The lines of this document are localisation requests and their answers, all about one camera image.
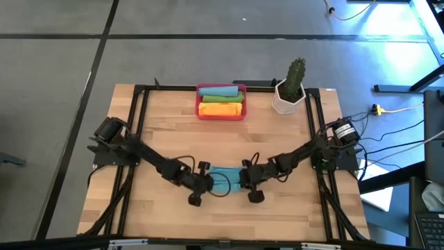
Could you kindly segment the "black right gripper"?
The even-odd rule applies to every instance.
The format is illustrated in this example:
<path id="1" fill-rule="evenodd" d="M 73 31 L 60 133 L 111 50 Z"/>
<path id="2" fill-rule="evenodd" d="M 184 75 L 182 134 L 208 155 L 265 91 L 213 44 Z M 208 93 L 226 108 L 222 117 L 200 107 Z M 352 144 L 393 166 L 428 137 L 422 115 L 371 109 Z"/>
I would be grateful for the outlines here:
<path id="1" fill-rule="evenodd" d="M 264 164 L 252 164 L 250 160 L 242 160 L 243 168 L 239 172 L 240 187 L 249 190 L 248 200 L 251 203 L 264 201 L 264 193 L 257 189 L 260 183 L 275 178 L 278 169 L 270 160 Z"/>

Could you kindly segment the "blue microfiber towel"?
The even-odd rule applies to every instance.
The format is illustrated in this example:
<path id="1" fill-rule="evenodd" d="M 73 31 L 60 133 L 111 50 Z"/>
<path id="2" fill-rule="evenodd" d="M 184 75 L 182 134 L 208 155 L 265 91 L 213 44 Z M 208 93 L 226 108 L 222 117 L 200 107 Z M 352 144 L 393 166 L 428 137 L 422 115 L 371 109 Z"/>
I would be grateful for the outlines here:
<path id="1" fill-rule="evenodd" d="M 214 179 L 211 194 L 216 197 L 225 197 L 241 190 L 240 171 L 242 167 L 211 166 L 208 174 Z"/>
<path id="2" fill-rule="evenodd" d="M 215 95 L 224 97 L 235 97 L 239 88 L 237 86 L 222 86 L 222 87 L 200 87 L 198 89 L 198 95 Z"/>

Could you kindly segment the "pink plastic basket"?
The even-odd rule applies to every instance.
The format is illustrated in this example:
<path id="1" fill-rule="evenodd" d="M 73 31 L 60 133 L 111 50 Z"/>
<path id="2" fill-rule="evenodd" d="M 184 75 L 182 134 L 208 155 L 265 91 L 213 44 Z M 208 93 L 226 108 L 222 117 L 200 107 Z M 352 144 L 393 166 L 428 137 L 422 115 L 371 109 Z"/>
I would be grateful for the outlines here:
<path id="1" fill-rule="evenodd" d="M 242 104 L 242 112 L 239 116 L 209 116 L 209 115 L 199 115 L 198 114 L 198 106 L 202 103 L 201 96 L 198 95 L 198 89 L 203 87 L 222 87 L 222 86 L 237 86 L 239 91 L 244 93 L 244 100 L 241 102 Z M 246 91 L 247 87 L 244 84 L 229 84 L 229 83 L 212 83 L 212 84 L 198 84 L 196 86 L 196 105 L 195 105 L 195 114 L 197 118 L 202 120 L 232 120 L 238 121 L 243 120 L 247 113 L 247 101 L 246 101 Z"/>

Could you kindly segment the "orange microfiber towel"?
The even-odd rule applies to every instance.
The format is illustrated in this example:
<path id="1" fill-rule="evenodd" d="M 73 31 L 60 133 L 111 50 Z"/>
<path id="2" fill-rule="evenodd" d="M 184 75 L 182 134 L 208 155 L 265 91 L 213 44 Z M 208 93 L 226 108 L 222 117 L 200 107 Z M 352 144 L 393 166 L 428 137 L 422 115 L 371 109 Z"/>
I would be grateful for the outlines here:
<path id="1" fill-rule="evenodd" d="M 241 103 L 204 103 L 205 114 L 209 116 L 239 116 L 242 112 Z"/>

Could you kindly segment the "green microfiber towel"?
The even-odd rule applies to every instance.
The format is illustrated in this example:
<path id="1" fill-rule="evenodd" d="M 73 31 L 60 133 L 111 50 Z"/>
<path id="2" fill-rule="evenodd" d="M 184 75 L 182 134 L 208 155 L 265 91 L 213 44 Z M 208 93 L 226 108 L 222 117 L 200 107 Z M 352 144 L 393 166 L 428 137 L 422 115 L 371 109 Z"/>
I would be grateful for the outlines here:
<path id="1" fill-rule="evenodd" d="M 244 100 L 244 93 L 238 91 L 235 97 L 224 97 L 215 95 L 203 95 L 203 103 L 241 103 Z"/>

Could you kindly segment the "black crossbar with silver brackets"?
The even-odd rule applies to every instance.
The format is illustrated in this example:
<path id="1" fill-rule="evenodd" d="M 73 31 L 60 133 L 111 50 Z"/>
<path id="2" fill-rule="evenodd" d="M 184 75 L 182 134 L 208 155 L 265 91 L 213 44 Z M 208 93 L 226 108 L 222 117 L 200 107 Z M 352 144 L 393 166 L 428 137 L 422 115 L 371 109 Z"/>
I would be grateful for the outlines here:
<path id="1" fill-rule="evenodd" d="M 422 250 L 411 247 L 378 244 L 371 241 L 329 240 L 327 242 L 300 242 L 276 240 L 199 240 L 162 237 L 124 237 L 121 235 L 78 235 L 75 237 L 27 240 L 0 243 L 0 250 L 91 250 L 105 247 L 142 245 L 184 245 L 191 247 L 270 247 L 317 250 Z"/>

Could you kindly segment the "white hexagonal plant pot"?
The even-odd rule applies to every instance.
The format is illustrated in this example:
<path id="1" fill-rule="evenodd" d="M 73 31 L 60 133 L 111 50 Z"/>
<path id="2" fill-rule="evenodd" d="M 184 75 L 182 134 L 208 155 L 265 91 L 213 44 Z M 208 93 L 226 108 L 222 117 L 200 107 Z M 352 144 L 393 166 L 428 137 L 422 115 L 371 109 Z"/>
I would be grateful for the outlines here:
<path id="1" fill-rule="evenodd" d="M 275 112 L 279 115 L 290 115 L 296 111 L 296 107 L 299 103 L 301 103 L 305 98 L 305 90 L 303 88 L 303 85 L 300 85 L 300 93 L 301 97 L 296 102 L 289 102 L 280 97 L 280 94 L 278 92 L 278 88 L 284 84 L 286 79 L 281 80 L 276 86 L 275 86 L 275 93 L 272 100 L 272 107 L 275 110 Z"/>

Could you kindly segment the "green cactus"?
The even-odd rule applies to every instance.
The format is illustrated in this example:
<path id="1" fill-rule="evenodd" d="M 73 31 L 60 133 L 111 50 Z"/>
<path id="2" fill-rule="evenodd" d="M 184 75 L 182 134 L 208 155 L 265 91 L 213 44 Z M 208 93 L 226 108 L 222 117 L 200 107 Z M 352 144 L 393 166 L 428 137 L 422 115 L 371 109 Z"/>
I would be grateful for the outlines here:
<path id="1" fill-rule="evenodd" d="M 287 78 L 284 83 L 284 98 L 291 103 L 299 100 L 301 83 L 305 77 L 305 59 L 297 58 L 289 66 Z"/>

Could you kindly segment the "white sheet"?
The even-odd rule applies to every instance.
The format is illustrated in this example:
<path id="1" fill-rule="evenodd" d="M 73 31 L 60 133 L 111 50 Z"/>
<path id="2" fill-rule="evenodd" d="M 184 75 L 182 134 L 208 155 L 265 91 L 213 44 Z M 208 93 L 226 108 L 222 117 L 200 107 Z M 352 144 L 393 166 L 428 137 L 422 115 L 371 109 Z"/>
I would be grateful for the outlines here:
<path id="1" fill-rule="evenodd" d="M 367 167 L 366 173 L 362 178 L 363 181 L 373 178 L 382 174 L 387 174 L 388 171 L 384 168 L 369 163 L 369 167 Z M 393 193 L 393 187 L 386 187 L 382 190 L 369 192 L 365 194 L 360 194 L 361 200 L 376 207 L 380 210 L 388 212 L 391 206 L 391 198 Z"/>

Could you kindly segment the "black desk foot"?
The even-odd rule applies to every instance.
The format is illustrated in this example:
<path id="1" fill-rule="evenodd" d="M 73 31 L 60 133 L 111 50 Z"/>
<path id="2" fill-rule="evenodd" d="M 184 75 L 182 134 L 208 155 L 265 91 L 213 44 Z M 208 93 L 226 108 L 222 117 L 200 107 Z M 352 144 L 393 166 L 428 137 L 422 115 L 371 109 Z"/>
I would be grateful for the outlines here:
<path id="1" fill-rule="evenodd" d="M 441 65 L 413 85 L 375 85 L 373 89 L 375 92 L 409 93 L 409 94 L 422 93 L 426 90 L 444 91 L 444 87 L 431 87 L 432 83 L 443 77 L 444 77 L 444 65 Z"/>

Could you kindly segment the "grey cloth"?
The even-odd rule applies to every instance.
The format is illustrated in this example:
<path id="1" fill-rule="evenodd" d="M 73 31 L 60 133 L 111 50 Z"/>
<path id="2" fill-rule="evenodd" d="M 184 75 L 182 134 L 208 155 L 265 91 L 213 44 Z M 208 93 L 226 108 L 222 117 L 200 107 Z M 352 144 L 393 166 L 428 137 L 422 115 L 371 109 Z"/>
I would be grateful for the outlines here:
<path id="1" fill-rule="evenodd" d="M 444 213 L 444 186 L 430 183 L 422 192 L 422 200 L 429 212 Z"/>

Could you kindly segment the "black laptop keyboard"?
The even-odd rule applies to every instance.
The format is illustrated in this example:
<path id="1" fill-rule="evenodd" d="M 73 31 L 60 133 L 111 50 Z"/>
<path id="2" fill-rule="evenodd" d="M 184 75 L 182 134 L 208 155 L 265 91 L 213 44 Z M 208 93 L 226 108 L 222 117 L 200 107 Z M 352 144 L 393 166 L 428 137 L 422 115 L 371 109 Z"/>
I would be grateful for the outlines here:
<path id="1" fill-rule="evenodd" d="M 415 222 L 426 250 L 444 250 L 444 213 L 416 213 Z"/>

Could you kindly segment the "grey floor object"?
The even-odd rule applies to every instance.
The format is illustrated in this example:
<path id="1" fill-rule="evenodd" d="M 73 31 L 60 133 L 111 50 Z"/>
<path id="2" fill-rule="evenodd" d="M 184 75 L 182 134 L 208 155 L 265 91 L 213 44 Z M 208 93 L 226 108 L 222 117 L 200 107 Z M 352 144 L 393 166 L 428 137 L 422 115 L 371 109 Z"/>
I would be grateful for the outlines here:
<path id="1" fill-rule="evenodd" d="M 2 164 L 14 164 L 17 166 L 24 166 L 26 164 L 26 161 L 24 159 L 21 158 L 17 158 L 15 156 L 12 156 L 10 154 L 4 153 L 4 152 L 0 152 L 0 165 Z"/>

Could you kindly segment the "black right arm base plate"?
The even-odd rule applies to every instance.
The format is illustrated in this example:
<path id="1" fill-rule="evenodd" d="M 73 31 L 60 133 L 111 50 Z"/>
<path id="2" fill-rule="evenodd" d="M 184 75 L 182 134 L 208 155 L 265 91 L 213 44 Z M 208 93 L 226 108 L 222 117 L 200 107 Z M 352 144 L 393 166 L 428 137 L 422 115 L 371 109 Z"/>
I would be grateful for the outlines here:
<path id="1" fill-rule="evenodd" d="M 311 156 L 314 168 L 321 170 L 357 170 L 355 146 L 326 146 Z"/>

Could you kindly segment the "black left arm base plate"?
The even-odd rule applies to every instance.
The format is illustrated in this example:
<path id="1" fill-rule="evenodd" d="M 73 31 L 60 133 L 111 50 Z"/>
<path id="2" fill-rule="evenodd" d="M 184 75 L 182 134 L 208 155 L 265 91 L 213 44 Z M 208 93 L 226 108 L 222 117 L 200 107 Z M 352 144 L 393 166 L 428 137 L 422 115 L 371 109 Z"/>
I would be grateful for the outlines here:
<path id="1" fill-rule="evenodd" d="M 120 148 L 110 149 L 103 145 L 88 146 L 87 148 L 94 153 L 93 164 L 98 167 L 105 165 L 138 165 L 140 162 L 139 156 Z"/>

